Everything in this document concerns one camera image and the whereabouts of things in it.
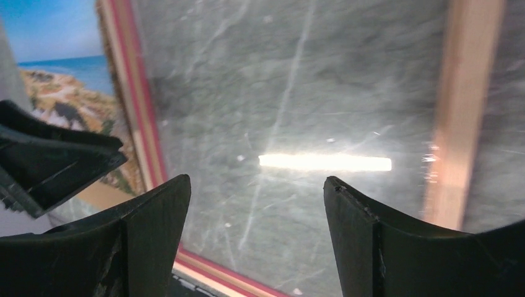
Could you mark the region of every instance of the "gray stone surface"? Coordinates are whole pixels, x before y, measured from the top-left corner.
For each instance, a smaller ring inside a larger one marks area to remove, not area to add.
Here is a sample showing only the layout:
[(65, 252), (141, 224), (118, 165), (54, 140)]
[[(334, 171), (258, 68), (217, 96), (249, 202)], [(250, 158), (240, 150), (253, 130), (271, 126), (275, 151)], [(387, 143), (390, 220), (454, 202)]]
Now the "gray stone surface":
[[(184, 246), (289, 294), (340, 296), (324, 179), (419, 216), (446, 1), (134, 4), (169, 174), (192, 177)], [(260, 166), (270, 153), (393, 168)]]

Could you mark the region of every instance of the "printed image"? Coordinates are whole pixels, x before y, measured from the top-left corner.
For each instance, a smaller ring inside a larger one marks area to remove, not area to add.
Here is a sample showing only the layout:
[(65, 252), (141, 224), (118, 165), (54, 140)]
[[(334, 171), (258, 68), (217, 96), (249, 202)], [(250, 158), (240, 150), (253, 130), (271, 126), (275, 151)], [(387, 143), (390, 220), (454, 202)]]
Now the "printed image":
[(33, 115), (49, 124), (115, 136), (128, 162), (102, 182), (136, 196), (144, 184), (103, 54), (95, 0), (0, 0)]

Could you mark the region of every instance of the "wooden strip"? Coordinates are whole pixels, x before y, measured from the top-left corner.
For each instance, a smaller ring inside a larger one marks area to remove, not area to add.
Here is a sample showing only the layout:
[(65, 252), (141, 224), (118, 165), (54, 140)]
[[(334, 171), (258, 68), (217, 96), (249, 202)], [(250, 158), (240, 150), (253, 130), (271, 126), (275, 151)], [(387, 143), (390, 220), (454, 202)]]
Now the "wooden strip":
[(198, 261), (197, 259), (193, 259), (192, 257), (189, 257), (188, 255), (186, 255), (185, 253), (181, 251), (177, 253), (177, 259), (180, 260), (178, 262), (185, 262), (185, 263), (191, 264), (203, 271), (206, 271), (209, 275), (213, 277), (224, 280), (227, 283), (231, 283), (232, 285), (246, 292), (250, 292), (251, 294), (253, 294), (253, 296), (258, 296), (258, 297), (283, 297), (285, 296), (284, 294), (280, 294), (280, 293), (276, 293), (276, 294), (269, 293), (267, 288), (265, 288), (266, 290), (257, 288), (256, 286), (253, 286), (252, 284), (246, 283), (243, 280), (236, 278), (230, 273), (225, 273), (219, 269), (216, 269), (215, 267), (206, 265), (205, 263), (202, 263)]
[(449, 1), (425, 220), (462, 226), (505, 0)]
[(134, 61), (137, 65), (137, 68), (138, 68), (138, 75), (137, 75), (137, 78), (139, 79), (140, 83), (141, 83), (141, 87), (144, 91), (144, 105), (145, 105), (145, 108), (146, 108), (146, 113), (148, 115), (148, 124), (150, 125), (150, 127), (152, 128), (151, 129), (151, 136), (152, 136), (152, 143), (151, 143), (151, 147), (152, 147), (152, 152), (153, 154), (155, 154), (155, 156), (157, 157), (157, 163), (156, 165), (158, 165), (157, 167), (157, 170), (156, 170), (156, 173), (158, 174), (158, 180), (163, 183), (165, 181), (168, 180), (168, 175), (167, 175), (167, 170), (166, 170), (166, 167), (165, 167), (165, 164), (164, 164), (164, 159), (163, 159), (163, 153), (162, 153), (162, 149), (161, 149), (161, 145), (160, 145), (160, 136), (159, 136), (159, 133), (158, 133), (158, 127), (157, 127), (157, 121), (156, 121), (156, 117), (155, 117), (155, 112), (154, 112), (154, 106), (153, 106), (153, 101), (152, 101), (152, 96), (151, 96), (151, 90), (149, 88), (149, 81), (148, 81), (148, 78), (147, 78), (147, 73), (146, 73), (146, 69), (145, 69), (145, 65), (144, 65), (144, 52), (142, 51), (142, 45), (141, 45), (141, 41), (139, 39), (139, 31), (138, 31), (138, 28), (137, 28), (137, 25), (135, 23), (135, 18), (134, 18), (134, 11), (133, 11), (133, 7), (132, 7), (132, 3), (130, 0), (124, 0), (123, 2), (125, 4), (124, 8), (126, 9), (126, 12), (128, 14), (128, 17), (129, 17), (129, 27), (132, 28), (132, 30), (130, 30), (131, 32), (131, 39), (133, 41), (133, 45), (134, 45), (134, 49), (136, 51), (136, 55), (133, 56), (134, 58)]
[(111, 4), (108, 0), (101, 0), (101, 15), (102, 20), (105, 24), (106, 33), (108, 36), (108, 41), (110, 42), (110, 46), (112, 47), (112, 58), (115, 62), (115, 67), (117, 69), (117, 75), (119, 84), (122, 90), (123, 94), (123, 102), (124, 106), (126, 108), (126, 113), (129, 120), (130, 129), (132, 131), (132, 137), (133, 141), (135, 143), (135, 149), (137, 152), (138, 160), (139, 160), (139, 166), (141, 167), (142, 175), (144, 178), (144, 183), (146, 189), (152, 189), (153, 186), (153, 180), (150, 173), (150, 168), (148, 166), (148, 156), (146, 154), (145, 148), (144, 148), (144, 140), (142, 138), (142, 133), (139, 125), (139, 120), (137, 118), (137, 111), (136, 107), (134, 106), (133, 100), (132, 100), (132, 90), (129, 82), (129, 78), (126, 75), (126, 63), (124, 61), (124, 48), (127, 46), (124, 44), (121, 44), (119, 37), (118, 37), (118, 28), (117, 24), (115, 22), (115, 18), (113, 17), (113, 10), (111, 9)]
[(219, 282), (216, 282), (214, 280), (212, 280), (211, 278), (208, 278), (208, 277), (205, 277), (204, 275), (198, 273), (198, 272), (195, 272), (194, 270), (190, 269), (190, 268), (187, 268), (186, 266), (184, 266), (183, 264), (181, 263), (177, 263), (175, 262), (175, 264), (173, 265), (173, 268), (177, 271), (180, 271), (182, 272), (183, 274), (209, 286), (210, 288), (213, 288), (214, 290), (217, 290), (223, 294), (225, 294), (226, 296), (230, 296), (230, 297), (245, 297), (243, 294), (241, 293), (238, 293), (237, 291), (233, 290), (233, 289), (230, 289), (228, 288), (227, 286), (225, 285), (222, 285), (220, 284)]
[(137, 160), (138, 162), (137, 165), (139, 166), (139, 171), (141, 174), (141, 186), (143, 190), (145, 190), (146, 189), (146, 183), (144, 182), (145, 172), (144, 170), (142, 170), (142, 166), (140, 164), (140, 159), (139, 159), (139, 152), (137, 151), (137, 143), (140, 144), (140, 142), (137, 142), (137, 137), (133, 137), (134, 131), (131, 128), (132, 127), (131, 123), (132, 122), (136, 123), (136, 117), (134, 116), (134, 114), (130, 114), (128, 112), (127, 107), (126, 107), (126, 102), (124, 101), (123, 88), (119, 81), (118, 70), (117, 70), (116, 63), (115, 63), (115, 49), (111, 45), (111, 38), (109, 36), (110, 33), (107, 28), (106, 15), (104, 14), (103, 6), (100, 0), (96, 1), (95, 8), (97, 11), (98, 27), (100, 29), (100, 34), (102, 37), (104, 54), (108, 60), (108, 68), (110, 70), (111, 82), (113, 83), (113, 89), (115, 90), (115, 98), (119, 101), (119, 104), (123, 106), (126, 111), (124, 114), (126, 118), (126, 124), (128, 125), (127, 130), (129, 132), (129, 135), (131, 136), (131, 140), (133, 143), (133, 148), (134, 148), (133, 155), (134, 155), (135, 160)]
[(146, 90), (141, 82), (141, 75), (139, 73), (139, 65), (137, 63), (137, 57), (142, 57), (142, 55), (137, 51), (135, 47), (135, 40), (133, 39), (134, 35), (132, 30), (134, 30), (134, 22), (132, 20), (132, 15), (129, 15), (129, 11), (124, 9), (127, 7), (127, 0), (114, 0), (115, 7), (119, 9), (115, 10), (115, 15), (117, 19), (123, 24), (121, 27), (121, 33), (124, 38), (123, 43), (128, 45), (126, 47), (126, 57), (128, 59), (128, 73), (132, 82), (132, 88), (134, 89), (134, 94), (136, 96), (135, 102), (137, 105), (137, 112), (139, 115), (140, 124), (143, 127), (142, 137), (144, 138), (144, 147), (147, 152), (149, 159), (149, 166), (151, 169), (151, 175), (153, 180), (153, 186), (157, 187), (161, 185), (164, 180), (162, 173), (162, 156), (157, 154), (157, 135), (155, 119), (152, 119), (149, 113), (149, 107), (146, 103), (146, 96), (148, 90)]

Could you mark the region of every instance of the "wooden frame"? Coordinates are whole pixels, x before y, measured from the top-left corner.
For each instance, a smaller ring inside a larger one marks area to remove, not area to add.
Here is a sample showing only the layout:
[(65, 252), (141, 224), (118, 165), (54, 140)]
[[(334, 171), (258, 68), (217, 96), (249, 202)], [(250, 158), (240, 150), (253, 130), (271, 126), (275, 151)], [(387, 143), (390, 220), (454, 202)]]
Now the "wooden frame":
[(131, 5), (127, 0), (100, 1), (97, 10), (102, 35), (108, 45), (106, 55), (118, 76), (118, 90), (126, 107), (145, 187), (151, 190), (166, 181), (167, 177)]
[(505, 0), (449, 1), (425, 220), (461, 228)]

